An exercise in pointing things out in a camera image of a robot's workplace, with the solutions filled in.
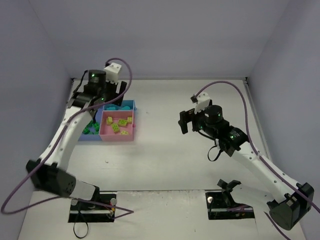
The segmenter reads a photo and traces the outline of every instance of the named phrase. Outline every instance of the black strap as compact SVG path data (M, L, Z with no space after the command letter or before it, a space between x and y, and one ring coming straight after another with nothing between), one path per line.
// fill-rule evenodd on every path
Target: black strap
M75 220L74 220L74 224L73 224L73 233L74 233L74 235L75 235L78 239L84 239L84 238L88 235L88 233L89 233L89 225L88 225L88 222L86 221L85 216L81 213L80 205L81 205L81 203L79 202L79 203L78 203L78 214L76 215ZM78 236L78 235L76 234L75 226L76 226L76 222L77 222L77 220L78 220L78 217L81 217L82 220L83 220L83 222L84 222L85 225L86 225L86 234L85 234L84 236Z
M209 160L210 162L215 162L215 161L217 161L218 158L220 157L221 153L223 152L223 150L220 149L220 150L219 150L219 153L218 153L218 155L215 157L215 159L211 160L210 157L209 157L209 153L210 153L210 151L211 151L212 149L214 149L214 148L216 148L216 147L217 147L217 146L214 145L214 146L211 147L211 148L209 149L209 151L208 151L207 158L208 158L208 160Z

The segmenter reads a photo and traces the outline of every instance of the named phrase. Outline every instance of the white table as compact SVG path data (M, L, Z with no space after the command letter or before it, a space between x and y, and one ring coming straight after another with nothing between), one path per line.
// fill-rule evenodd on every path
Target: white table
M193 108L190 97L209 82L134 80L125 95L137 107L134 142L78 143L68 171L102 191L118 191L118 206L135 210L114 223L90 223L86 240L283 239L258 209L255 220L208 220L204 190L218 189L219 179L239 180L266 191L251 172L226 154L209 162L207 152L213 143L191 127L182 135L179 112ZM230 82L241 89L250 106L243 82ZM214 104L222 106L230 124L245 130L244 107L235 89L216 84L206 92ZM248 116L251 136L265 154L250 107ZM46 197L48 193L34 192L31 203ZM19 240L76 239L73 224L68 223L69 207L69 199L58 199L29 209ZM286 233L293 240L305 239L299 224Z

